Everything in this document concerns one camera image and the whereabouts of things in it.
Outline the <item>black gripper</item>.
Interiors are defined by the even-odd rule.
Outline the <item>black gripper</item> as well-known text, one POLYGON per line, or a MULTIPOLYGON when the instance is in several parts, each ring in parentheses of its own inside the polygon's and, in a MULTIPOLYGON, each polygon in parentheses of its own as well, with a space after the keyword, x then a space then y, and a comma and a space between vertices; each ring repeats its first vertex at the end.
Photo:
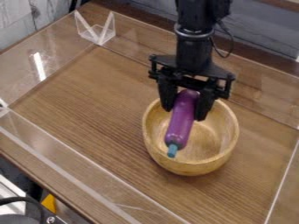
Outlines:
POLYGON ((177 29, 174 55, 149 56, 149 78, 157 83, 160 103, 169 112, 177 88, 200 91, 196 101, 194 120, 204 121, 213 102, 229 98, 234 75, 212 61, 213 30, 206 32, 177 29))

